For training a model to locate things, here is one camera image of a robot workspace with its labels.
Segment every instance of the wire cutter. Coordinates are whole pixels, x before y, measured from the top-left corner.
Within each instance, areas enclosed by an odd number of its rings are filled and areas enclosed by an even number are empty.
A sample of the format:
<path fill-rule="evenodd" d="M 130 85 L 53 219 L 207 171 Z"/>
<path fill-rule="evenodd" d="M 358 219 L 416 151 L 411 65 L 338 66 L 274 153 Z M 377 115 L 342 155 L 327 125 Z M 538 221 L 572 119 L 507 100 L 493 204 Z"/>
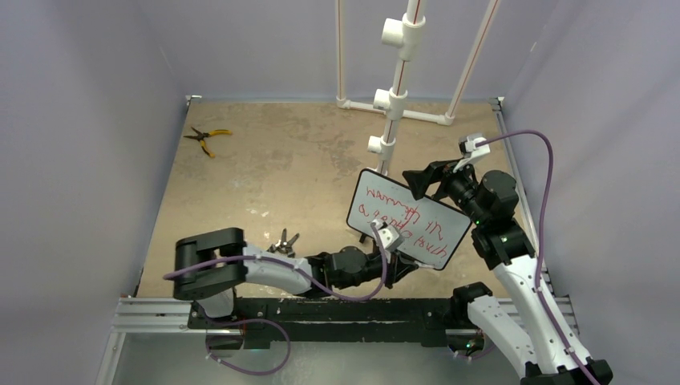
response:
<path fill-rule="evenodd" d="M 209 138 L 210 136 L 215 135 L 232 135 L 232 132 L 230 130 L 214 130 L 211 132 L 200 132 L 196 130 L 194 127 L 192 127 L 192 130 L 196 133 L 196 135 L 185 135 L 184 137 L 198 140 L 198 143 L 200 143 L 200 147 L 203 148 L 203 152 L 205 152 L 205 155 L 210 156 L 211 158 L 214 158 L 215 154 L 208 150 L 208 146 L 205 145 L 205 138 Z"/>
<path fill-rule="evenodd" d="M 287 233 L 288 230 L 283 229 L 281 232 L 281 239 L 278 240 L 277 243 L 271 245 L 267 251 L 270 253 L 279 253 L 283 254 L 289 258 L 295 257 L 295 252 L 293 251 L 293 243 L 297 241 L 297 239 L 300 237 L 300 233 L 297 233 L 293 235 L 292 238 L 290 238 L 290 241 L 287 241 Z"/>

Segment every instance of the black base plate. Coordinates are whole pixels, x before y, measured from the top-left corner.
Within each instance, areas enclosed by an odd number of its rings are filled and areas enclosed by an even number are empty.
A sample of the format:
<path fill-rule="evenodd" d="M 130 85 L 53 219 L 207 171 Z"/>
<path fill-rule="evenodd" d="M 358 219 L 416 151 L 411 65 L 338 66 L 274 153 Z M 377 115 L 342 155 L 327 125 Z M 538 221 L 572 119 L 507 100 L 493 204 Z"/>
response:
<path fill-rule="evenodd" d="M 419 342 L 423 347 L 448 345 L 446 329 L 475 329 L 451 319 L 448 298 L 392 298 L 349 302 L 337 299 L 237 298 L 238 319 L 266 318 L 279 323 L 291 341 L 303 342 Z M 192 304 L 189 329 L 228 329 L 211 323 Z M 281 332 L 250 323 L 245 349 L 266 349 L 285 341 Z"/>

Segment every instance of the white wall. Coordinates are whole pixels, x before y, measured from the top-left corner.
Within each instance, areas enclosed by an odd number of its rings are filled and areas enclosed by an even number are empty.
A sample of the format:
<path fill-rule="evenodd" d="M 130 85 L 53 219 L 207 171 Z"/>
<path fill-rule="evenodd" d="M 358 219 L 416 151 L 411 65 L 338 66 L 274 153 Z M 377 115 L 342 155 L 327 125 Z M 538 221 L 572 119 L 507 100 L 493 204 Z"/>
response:
<path fill-rule="evenodd" d="M 407 0 L 346 2 L 347 95 L 373 98 L 391 84 L 396 49 L 383 46 L 385 18 Z M 504 95 L 557 0 L 500 3 L 467 99 Z M 140 0 L 187 94 L 227 99 L 334 99 L 334 1 Z M 488 2 L 429 0 L 409 96 L 450 99 Z"/>
<path fill-rule="evenodd" d="M 184 114 L 130 0 L 0 4 L 0 373 L 93 383 Z"/>
<path fill-rule="evenodd" d="M 680 3 L 559 2 L 505 100 L 552 140 L 546 261 L 616 384 L 676 384 Z M 546 151 L 513 140 L 534 217 Z"/>

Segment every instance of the small whiteboard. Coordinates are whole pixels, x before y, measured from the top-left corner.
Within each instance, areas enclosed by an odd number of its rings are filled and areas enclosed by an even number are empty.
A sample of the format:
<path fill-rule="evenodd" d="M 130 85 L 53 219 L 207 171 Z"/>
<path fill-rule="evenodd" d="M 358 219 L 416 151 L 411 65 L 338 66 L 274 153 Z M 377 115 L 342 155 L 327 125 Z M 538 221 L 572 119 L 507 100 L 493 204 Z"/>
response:
<path fill-rule="evenodd" d="M 470 228 L 470 218 L 444 203 L 424 197 L 377 172 L 359 173 L 347 225 L 373 237 L 370 222 L 382 219 L 394 225 L 406 240 L 397 248 L 426 265 L 442 270 Z"/>

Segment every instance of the cable tie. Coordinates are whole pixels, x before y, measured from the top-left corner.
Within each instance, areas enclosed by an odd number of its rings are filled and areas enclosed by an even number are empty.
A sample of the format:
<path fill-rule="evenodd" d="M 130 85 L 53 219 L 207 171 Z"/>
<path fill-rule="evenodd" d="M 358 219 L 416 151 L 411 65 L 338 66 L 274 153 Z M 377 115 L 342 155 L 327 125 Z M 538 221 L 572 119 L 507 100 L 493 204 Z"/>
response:
<path fill-rule="evenodd" d="M 293 271 L 295 270 L 300 270 L 300 265 L 304 262 L 304 259 L 298 259 L 295 263 L 293 263 Z"/>

